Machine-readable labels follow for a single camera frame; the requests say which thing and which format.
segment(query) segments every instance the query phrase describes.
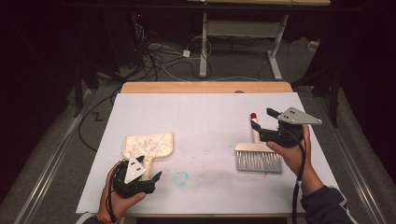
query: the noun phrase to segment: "brush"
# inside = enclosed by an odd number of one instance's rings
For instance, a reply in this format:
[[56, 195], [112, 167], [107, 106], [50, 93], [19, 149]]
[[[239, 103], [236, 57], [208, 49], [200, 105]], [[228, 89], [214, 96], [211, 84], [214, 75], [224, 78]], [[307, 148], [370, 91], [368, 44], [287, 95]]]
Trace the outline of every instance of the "brush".
[[[250, 119], [258, 122], [255, 113], [250, 115]], [[235, 147], [236, 169], [238, 171], [282, 173], [282, 157], [262, 144], [257, 131], [252, 129], [252, 134], [253, 143], [240, 143]]]

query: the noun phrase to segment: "desk leg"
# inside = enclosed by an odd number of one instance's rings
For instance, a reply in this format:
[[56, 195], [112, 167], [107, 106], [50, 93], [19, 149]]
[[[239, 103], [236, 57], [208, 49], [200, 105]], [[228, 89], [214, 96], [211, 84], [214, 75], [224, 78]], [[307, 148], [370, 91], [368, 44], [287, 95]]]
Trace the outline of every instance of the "desk leg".
[[280, 41], [282, 41], [282, 35], [283, 35], [283, 32], [285, 31], [286, 22], [288, 21], [288, 17], [289, 17], [289, 15], [283, 15], [282, 21], [279, 24], [279, 27], [276, 32], [274, 49], [268, 50], [268, 52], [267, 52], [268, 60], [270, 61], [275, 80], [282, 80], [279, 66], [277, 65], [277, 62], [276, 62], [276, 53], [277, 53], [277, 50], [279, 49]]
[[199, 65], [199, 76], [206, 77], [206, 63], [207, 63], [207, 48], [206, 48], [206, 38], [207, 38], [207, 13], [204, 13], [204, 19], [202, 21], [202, 49], [201, 49], [201, 60]]

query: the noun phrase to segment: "brush bristles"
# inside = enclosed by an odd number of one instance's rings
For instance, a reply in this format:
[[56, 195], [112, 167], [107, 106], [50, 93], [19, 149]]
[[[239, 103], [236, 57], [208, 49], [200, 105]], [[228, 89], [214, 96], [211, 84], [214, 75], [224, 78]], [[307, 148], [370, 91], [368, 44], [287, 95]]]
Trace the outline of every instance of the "brush bristles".
[[275, 152], [236, 151], [236, 169], [265, 173], [282, 173], [282, 157]]

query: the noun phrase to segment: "brush handle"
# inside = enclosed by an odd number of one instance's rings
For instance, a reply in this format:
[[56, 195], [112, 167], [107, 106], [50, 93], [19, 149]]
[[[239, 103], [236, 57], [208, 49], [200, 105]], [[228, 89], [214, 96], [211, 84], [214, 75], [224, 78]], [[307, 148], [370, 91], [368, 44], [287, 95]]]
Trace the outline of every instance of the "brush handle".
[[[256, 123], [259, 123], [259, 122], [257, 121], [257, 116], [256, 116], [255, 113], [250, 114], [250, 119], [253, 120], [253, 121], [256, 122]], [[255, 143], [255, 144], [260, 144], [262, 141], [260, 141], [260, 134], [259, 134], [259, 132], [257, 132], [257, 131], [254, 130], [254, 129], [251, 129], [251, 131], [252, 131], [252, 134], [253, 134], [253, 143]]]

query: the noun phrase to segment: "wooden table edge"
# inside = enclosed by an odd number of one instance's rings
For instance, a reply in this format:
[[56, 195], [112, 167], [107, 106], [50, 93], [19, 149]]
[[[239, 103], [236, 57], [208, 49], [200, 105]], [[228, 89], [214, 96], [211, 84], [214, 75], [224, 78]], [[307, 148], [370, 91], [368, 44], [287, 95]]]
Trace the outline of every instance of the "wooden table edge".
[[125, 82], [120, 93], [293, 92], [288, 82]]

